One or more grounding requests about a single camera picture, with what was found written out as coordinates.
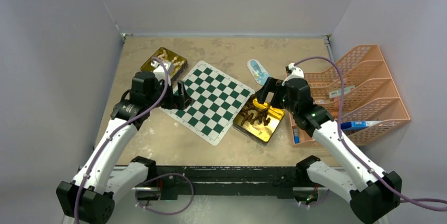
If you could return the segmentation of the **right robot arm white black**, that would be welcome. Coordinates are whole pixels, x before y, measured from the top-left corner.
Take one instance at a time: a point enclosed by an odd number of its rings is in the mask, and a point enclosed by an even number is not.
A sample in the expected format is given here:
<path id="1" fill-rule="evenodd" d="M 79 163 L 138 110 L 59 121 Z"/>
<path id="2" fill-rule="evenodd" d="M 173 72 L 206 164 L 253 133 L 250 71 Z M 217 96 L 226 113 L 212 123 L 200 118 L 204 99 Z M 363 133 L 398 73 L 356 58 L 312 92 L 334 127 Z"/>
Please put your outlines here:
<path id="1" fill-rule="evenodd" d="M 273 93 L 270 105 L 293 115 L 296 125 L 319 142 L 342 165 L 345 172 L 329 168 L 316 157 L 306 158 L 297 169 L 297 181 L 307 186 L 316 182 L 346 200 L 363 223 L 374 223 L 397 208 L 401 201 L 402 178 L 386 172 L 371 161 L 342 131 L 324 107 L 314 103 L 306 80 L 282 81 L 269 77 L 255 93 L 259 103 Z"/>

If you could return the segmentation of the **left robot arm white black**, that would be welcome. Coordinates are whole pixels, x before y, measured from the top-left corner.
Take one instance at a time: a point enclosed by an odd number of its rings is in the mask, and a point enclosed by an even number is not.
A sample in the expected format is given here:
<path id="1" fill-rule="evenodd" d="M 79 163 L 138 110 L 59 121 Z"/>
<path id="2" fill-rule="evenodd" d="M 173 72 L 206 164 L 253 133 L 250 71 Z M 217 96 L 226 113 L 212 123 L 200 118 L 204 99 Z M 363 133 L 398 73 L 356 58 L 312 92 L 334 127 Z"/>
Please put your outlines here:
<path id="1" fill-rule="evenodd" d="M 106 131 L 86 164 L 70 182 L 62 181 L 56 195 L 64 214 L 74 223 L 107 223 L 115 204 L 133 187 L 152 186 L 163 178 L 179 176 L 191 186 L 184 174 L 158 174 L 156 162 L 135 157 L 117 175 L 112 171 L 127 144 L 136 135 L 150 111 L 164 109 L 184 110 L 191 104 L 184 82 L 177 82 L 174 92 L 166 74 L 138 72 L 131 88 L 122 95 L 111 113 Z"/>

